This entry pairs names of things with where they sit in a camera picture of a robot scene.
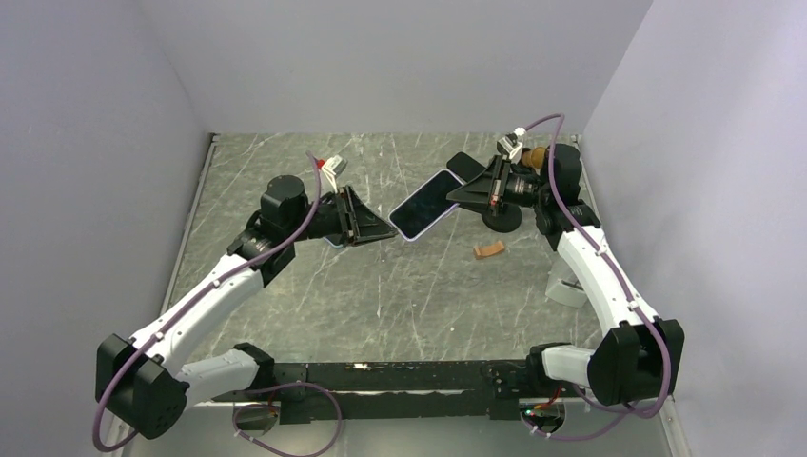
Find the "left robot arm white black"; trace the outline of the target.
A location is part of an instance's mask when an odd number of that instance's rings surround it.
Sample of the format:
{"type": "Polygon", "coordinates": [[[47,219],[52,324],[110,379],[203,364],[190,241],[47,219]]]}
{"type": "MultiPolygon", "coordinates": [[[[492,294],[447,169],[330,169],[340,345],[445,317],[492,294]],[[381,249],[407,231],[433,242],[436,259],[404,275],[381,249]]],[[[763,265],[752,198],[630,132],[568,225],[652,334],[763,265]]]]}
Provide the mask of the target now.
{"type": "Polygon", "coordinates": [[[208,276],[155,321],[123,338],[111,334],[96,352],[95,397],[134,433],[155,439],[194,403],[240,390],[259,400],[272,390],[274,360],[249,343],[191,364],[188,357],[216,326],[263,290],[295,258],[298,242],[332,238],[357,247],[396,230],[344,186],[305,192],[293,175],[271,179],[259,208],[208,276]]]}

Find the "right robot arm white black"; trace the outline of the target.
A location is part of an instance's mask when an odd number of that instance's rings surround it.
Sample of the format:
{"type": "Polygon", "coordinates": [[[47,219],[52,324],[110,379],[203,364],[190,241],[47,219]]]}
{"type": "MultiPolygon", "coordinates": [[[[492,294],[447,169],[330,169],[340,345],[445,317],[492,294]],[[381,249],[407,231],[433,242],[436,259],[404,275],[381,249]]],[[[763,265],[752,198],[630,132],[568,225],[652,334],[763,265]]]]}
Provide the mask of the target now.
{"type": "Polygon", "coordinates": [[[560,384],[589,389],[606,407],[673,393],[685,339],[675,319],[663,319],[640,296],[610,251],[600,220],[580,198],[581,155],[569,145],[551,148],[539,171],[512,166],[497,154],[447,198],[462,207],[497,215],[505,207],[532,208],[536,226],[580,282],[598,318],[595,349],[570,343],[530,349],[524,372],[535,394],[560,384]]]}

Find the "black phone on table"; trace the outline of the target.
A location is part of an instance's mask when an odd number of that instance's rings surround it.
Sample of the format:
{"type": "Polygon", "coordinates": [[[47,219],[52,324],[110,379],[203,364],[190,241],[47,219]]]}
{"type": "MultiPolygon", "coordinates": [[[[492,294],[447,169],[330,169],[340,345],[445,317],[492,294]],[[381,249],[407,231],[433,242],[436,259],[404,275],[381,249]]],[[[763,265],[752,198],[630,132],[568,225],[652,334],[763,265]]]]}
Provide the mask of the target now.
{"type": "Polygon", "coordinates": [[[485,171],[485,166],[463,151],[454,154],[445,164],[446,168],[467,183],[485,171]]]}

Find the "phone in blue case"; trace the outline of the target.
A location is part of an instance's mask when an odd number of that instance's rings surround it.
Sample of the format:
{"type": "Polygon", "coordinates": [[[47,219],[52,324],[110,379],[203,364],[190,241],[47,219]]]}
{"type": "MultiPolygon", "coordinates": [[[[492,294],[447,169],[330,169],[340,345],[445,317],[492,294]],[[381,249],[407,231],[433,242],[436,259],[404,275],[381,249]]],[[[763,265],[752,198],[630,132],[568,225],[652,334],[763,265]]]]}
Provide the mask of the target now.
{"type": "Polygon", "coordinates": [[[344,248],[345,247],[345,242],[340,241],[337,237],[334,237],[334,236],[325,237],[324,241],[326,241],[333,248],[344,248]]]}

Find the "white phone stand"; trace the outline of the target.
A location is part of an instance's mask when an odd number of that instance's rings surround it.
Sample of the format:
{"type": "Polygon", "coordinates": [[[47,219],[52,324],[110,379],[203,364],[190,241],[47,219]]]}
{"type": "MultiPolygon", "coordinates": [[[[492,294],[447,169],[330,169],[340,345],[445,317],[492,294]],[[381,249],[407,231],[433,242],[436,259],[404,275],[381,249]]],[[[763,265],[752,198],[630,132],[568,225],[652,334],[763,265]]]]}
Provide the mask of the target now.
{"type": "Polygon", "coordinates": [[[560,257],[553,262],[549,271],[545,296],[570,308],[582,308],[588,301],[574,271],[560,257]]]}

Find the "wooden microphone on black stand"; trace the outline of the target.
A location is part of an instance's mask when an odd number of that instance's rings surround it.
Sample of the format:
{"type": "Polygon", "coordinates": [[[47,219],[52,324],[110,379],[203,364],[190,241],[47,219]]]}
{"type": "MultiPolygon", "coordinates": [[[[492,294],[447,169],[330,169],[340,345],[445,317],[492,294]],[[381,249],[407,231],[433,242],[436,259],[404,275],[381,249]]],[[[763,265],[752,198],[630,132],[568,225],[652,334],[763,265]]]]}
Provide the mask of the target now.
{"type": "MultiPolygon", "coordinates": [[[[541,168],[547,154],[546,147],[527,149],[522,152],[521,158],[514,165],[520,164],[533,169],[537,173],[537,201],[540,187],[545,179],[541,178],[541,168]]],[[[481,211],[483,222],[496,232],[509,233],[516,230],[522,223],[521,207],[506,205],[503,211],[481,211]]]]}

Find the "small brown wooden block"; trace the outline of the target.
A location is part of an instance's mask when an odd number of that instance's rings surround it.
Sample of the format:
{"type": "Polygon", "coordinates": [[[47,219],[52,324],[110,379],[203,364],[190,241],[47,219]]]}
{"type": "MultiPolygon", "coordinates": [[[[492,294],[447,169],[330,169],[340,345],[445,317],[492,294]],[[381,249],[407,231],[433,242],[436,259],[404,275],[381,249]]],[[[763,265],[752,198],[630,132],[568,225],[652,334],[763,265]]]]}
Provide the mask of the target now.
{"type": "Polygon", "coordinates": [[[493,257],[499,254],[502,254],[506,251],[506,246],[503,241],[497,241],[490,245],[484,246],[475,246],[473,247],[473,253],[477,260],[486,259],[489,257],[493,257]]]}

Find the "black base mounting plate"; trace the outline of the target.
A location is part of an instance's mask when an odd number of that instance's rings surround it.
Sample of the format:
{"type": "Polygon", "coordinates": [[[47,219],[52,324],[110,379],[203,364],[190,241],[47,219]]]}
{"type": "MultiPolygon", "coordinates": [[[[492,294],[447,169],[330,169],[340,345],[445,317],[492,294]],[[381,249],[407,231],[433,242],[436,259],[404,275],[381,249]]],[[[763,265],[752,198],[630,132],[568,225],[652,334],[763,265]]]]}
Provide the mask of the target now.
{"type": "Polygon", "coordinates": [[[566,387],[539,380],[521,360],[278,363],[269,381],[216,396],[218,402],[272,401],[283,425],[346,420],[482,417],[519,420],[559,403],[566,387]]]}

